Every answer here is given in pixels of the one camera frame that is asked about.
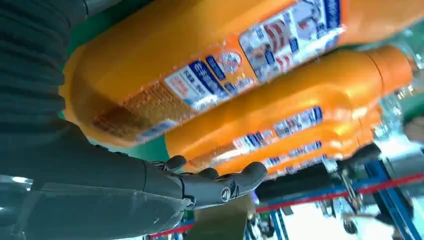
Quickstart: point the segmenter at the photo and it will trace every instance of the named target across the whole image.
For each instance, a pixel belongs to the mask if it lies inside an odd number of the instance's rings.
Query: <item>orange plastic bottle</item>
[[[273,162],[273,165],[268,167],[268,175],[273,176],[275,174],[281,173],[291,173],[290,171],[297,171],[299,169],[306,168],[312,163],[321,160],[343,160],[349,158],[353,155],[360,147],[370,144],[374,141],[372,132],[370,129],[364,129],[363,131],[356,134],[351,138],[344,139],[343,142],[324,142],[320,147],[314,151],[307,152],[298,157],[289,157],[287,152],[280,156],[272,158],[267,158],[264,160],[264,163]]]
[[[72,55],[64,115],[98,142],[142,143],[328,49],[389,37],[422,3],[155,0]]]
[[[185,156],[186,170],[195,171],[195,161],[211,161],[243,148],[238,139],[261,130],[271,129],[274,137],[283,139],[322,122],[363,117],[382,96],[412,80],[409,60],[394,46],[337,51],[167,132],[167,150]]]
[[[277,163],[278,165],[272,165],[268,167],[268,176],[266,180],[275,179],[280,176],[287,174],[293,174],[298,170],[307,168],[309,166],[326,163],[331,160],[343,160],[349,158],[353,155],[358,148],[361,148],[365,145],[368,145],[374,141],[373,133],[369,129],[361,132],[357,137],[354,137],[351,141],[345,143],[341,146],[331,146],[329,144],[323,144],[323,147],[313,151],[309,154],[299,156],[294,159],[286,159],[286,161],[281,161],[281,157],[273,157],[264,160],[264,164],[269,162]]]
[[[213,167],[223,175],[237,173],[251,162],[262,160],[268,169],[273,169],[282,163],[285,167],[301,165],[303,161],[322,154],[333,156],[340,153],[338,158],[343,158],[346,154],[355,152],[362,142],[372,141],[373,135],[370,134],[370,130],[380,123],[381,109],[378,108],[371,110],[361,119],[347,122],[327,121],[250,154],[234,157],[225,162],[217,162],[212,166],[202,166],[200,169]]]

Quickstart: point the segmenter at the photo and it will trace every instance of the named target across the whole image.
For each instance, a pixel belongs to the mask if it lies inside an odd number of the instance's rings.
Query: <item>detergent bottle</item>
[[[167,150],[185,156],[190,171],[195,160],[245,155],[326,121],[361,118],[381,97],[410,85],[414,65],[392,45],[334,52],[167,132]]]
[[[319,144],[319,148],[311,148],[311,144],[308,144],[286,154],[267,158],[262,162],[269,166],[267,179],[273,179],[287,174],[294,174],[315,164],[323,163],[328,165],[333,161],[342,161],[352,156],[359,148],[373,141],[374,138],[370,129],[364,129],[359,135],[347,139],[341,144],[315,142],[315,145]],[[293,155],[293,153],[298,153],[299,150],[305,153]]]
[[[272,174],[275,168],[301,166],[304,161],[323,154],[343,158],[353,153],[363,143],[373,139],[370,129],[381,122],[381,109],[371,110],[361,119],[351,121],[327,121],[307,128],[290,137],[278,140],[250,154],[212,164],[221,175],[243,170],[251,162],[262,161]]]
[[[64,115],[98,142],[144,143],[327,50],[382,40],[423,16],[422,0],[155,0],[71,56]]]

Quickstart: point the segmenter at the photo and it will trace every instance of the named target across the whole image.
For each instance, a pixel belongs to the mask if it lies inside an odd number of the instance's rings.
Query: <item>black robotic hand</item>
[[[268,171],[260,162],[252,162],[242,172],[219,176],[213,168],[199,173],[174,173],[186,164],[182,156],[174,156],[168,162],[153,165],[170,178],[181,182],[182,196],[187,201],[186,210],[196,210],[226,204],[229,200],[254,191],[262,183]]]

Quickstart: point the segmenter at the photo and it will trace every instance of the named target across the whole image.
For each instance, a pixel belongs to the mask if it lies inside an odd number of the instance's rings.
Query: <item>bottle cap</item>
[[[412,83],[414,76],[410,61],[397,47],[387,45],[369,50],[366,54],[380,72],[384,96]]]

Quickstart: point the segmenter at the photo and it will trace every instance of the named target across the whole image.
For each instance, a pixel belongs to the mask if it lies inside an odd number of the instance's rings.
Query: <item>orange bottle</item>
[[[358,136],[351,139],[346,139],[340,145],[334,145],[331,142],[322,143],[319,149],[300,155],[295,158],[287,158],[286,154],[278,157],[268,158],[264,160],[264,164],[269,164],[271,161],[273,165],[268,167],[268,178],[274,176],[281,176],[284,174],[292,174],[297,170],[307,168],[313,164],[317,164],[329,159],[343,160],[353,155],[360,147],[370,144],[374,141],[370,129],[365,129],[360,132]]]
[[[423,15],[422,0],[155,0],[72,55],[64,115],[98,142],[129,147]]]
[[[218,162],[210,167],[215,168],[220,175],[224,175],[240,172],[251,162],[264,160],[263,163],[269,169],[268,174],[272,175],[273,168],[283,163],[284,167],[293,167],[323,154],[333,156],[340,153],[340,157],[343,158],[346,154],[355,152],[362,142],[372,142],[373,135],[370,130],[380,124],[380,116],[381,109],[378,108],[371,110],[365,117],[358,120],[327,121],[250,154],[234,157],[226,162]]]
[[[186,170],[195,171],[196,161],[238,150],[237,140],[258,130],[283,139],[319,123],[363,117],[382,96],[412,80],[409,60],[394,46],[337,51],[167,132],[167,150],[185,156]]]

